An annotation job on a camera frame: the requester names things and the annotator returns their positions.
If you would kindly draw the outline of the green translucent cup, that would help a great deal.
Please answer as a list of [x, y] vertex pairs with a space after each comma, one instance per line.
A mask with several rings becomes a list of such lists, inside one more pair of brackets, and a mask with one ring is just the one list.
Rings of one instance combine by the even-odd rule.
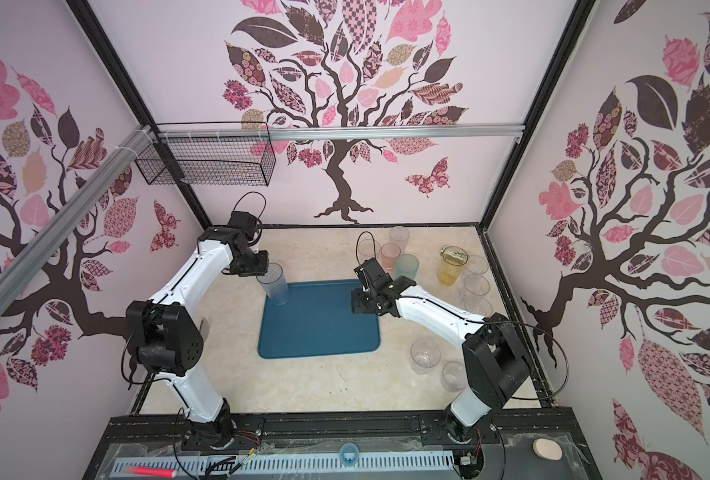
[[415, 280], [419, 266], [420, 262], [417, 257], [407, 253], [401, 254], [395, 261], [395, 276]]

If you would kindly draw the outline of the tall blue translucent cup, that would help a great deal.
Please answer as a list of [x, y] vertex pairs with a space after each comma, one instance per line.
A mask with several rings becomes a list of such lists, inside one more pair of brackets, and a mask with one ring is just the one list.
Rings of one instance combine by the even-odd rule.
[[274, 305], [284, 305], [290, 299], [290, 291], [280, 264], [269, 263], [267, 271], [257, 277], [267, 299]]

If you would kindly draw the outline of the dark teal plastic tray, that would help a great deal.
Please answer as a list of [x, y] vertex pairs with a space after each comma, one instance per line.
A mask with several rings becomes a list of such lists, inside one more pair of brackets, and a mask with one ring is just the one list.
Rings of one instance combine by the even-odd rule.
[[368, 353], [381, 344], [374, 314], [354, 313], [356, 280], [296, 282], [283, 305], [266, 301], [258, 355], [266, 360]]

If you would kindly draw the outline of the yellow translucent glass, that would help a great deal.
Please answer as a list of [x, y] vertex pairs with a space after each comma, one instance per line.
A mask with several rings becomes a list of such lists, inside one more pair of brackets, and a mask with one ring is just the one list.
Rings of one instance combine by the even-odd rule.
[[469, 261], [468, 252], [458, 246], [445, 246], [440, 252], [440, 267], [437, 278], [441, 285], [453, 286]]

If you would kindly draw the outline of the pink translucent cup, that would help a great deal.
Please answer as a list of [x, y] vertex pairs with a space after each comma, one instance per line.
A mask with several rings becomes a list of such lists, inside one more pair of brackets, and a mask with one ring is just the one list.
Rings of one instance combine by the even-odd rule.
[[402, 249], [395, 243], [386, 243], [380, 249], [380, 263], [385, 270], [394, 270]]

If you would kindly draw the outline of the clear cup back left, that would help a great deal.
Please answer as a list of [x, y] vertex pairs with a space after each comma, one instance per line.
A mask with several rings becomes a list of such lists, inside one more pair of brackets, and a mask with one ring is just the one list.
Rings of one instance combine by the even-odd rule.
[[378, 241], [368, 237], [361, 239], [357, 244], [356, 258], [359, 264], [369, 259], [379, 260], [381, 245]]

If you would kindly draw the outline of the clear cup back centre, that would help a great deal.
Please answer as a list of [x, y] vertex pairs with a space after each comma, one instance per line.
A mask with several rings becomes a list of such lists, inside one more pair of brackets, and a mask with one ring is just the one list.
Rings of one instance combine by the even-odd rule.
[[401, 251], [407, 249], [411, 233], [408, 228], [404, 226], [395, 226], [390, 229], [389, 241], [397, 245]]

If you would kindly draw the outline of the clear glass front left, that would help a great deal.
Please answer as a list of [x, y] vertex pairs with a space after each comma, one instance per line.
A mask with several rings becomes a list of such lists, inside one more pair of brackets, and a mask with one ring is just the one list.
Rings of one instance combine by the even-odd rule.
[[420, 338], [413, 342], [409, 350], [410, 366], [417, 375], [427, 375], [441, 361], [439, 345], [430, 338]]

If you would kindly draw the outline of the clear cup right lower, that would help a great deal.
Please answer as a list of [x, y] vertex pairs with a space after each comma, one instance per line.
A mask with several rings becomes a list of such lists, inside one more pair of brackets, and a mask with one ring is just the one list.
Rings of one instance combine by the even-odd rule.
[[483, 317], [490, 317], [494, 313], [492, 304], [485, 297], [471, 297], [465, 305], [468, 311]]

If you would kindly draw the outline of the clear cup right top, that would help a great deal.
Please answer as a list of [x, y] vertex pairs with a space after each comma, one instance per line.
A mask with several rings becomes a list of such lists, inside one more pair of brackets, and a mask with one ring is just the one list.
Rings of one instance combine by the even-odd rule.
[[470, 255], [464, 267], [466, 276], [484, 275], [489, 270], [489, 263], [485, 257], [480, 255]]

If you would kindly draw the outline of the wooden tongs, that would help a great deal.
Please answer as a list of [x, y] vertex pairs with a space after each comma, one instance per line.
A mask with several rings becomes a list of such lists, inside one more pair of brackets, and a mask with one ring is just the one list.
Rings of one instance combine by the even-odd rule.
[[203, 341], [206, 341], [208, 339], [209, 332], [210, 332], [209, 322], [206, 318], [202, 318], [200, 321], [200, 325], [199, 325], [199, 333], [200, 333]]

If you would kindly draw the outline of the blue tape roll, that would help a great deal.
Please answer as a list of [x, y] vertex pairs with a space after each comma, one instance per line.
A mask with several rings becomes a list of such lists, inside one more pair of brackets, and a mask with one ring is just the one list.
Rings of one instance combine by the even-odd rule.
[[340, 463], [347, 468], [355, 467], [359, 462], [360, 451], [352, 442], [344, 443], [339, 451]]

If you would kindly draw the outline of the beige round disc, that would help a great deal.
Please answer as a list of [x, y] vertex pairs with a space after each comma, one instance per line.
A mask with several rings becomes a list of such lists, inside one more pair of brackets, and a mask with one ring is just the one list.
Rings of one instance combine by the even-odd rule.
[[541, 459], [559, 461], [563, 458], [561, 445], [552, 439], [537, 438], [532, 443], [534, 453]]

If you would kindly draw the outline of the aluminium rail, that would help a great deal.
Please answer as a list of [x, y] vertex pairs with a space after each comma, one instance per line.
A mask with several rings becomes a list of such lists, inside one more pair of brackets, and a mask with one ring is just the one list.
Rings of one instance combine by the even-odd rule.
[[396, 138], [467, 138], [467, 137], [516, 137], [525, 131], [525, 126], [514, 123], [411, 125], [411, 126], [366, 126], [366, 127], [321, 127], [321, 128], [242, 128], [241, 123], [224, 124], [220, 129], [197, 128], [195, 124], [159, 125], [157, 138], [160, 141], [183, 139], [226, 140], [231, 138], [267, 141], [313, 141], [351, 139], [396, 139]]
[[39, 231], [39, 234], [0, 274], [0, 318], [8, 306], [25, 290], [50, 256], [68, 237], [102, 193], [120, 176], [137, 155], [151, 146], [155, 134], [148, 125], [139, 125], [116, 148], [82, 188], [68, 200]]

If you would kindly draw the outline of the aluminium rail left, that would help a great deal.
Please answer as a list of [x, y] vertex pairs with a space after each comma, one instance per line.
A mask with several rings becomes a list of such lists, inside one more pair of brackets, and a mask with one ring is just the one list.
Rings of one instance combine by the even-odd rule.
[[39, 234], [0, 274], [0, 318], [8, 306], [25, 290], [50, 256], [68, 237], [102, 193], [120, 176], [137, 155], [151, 146], [155, 134], [148, 125], [139, 125], [116, 148], [82, 188], [68, 200], [39, 231]]

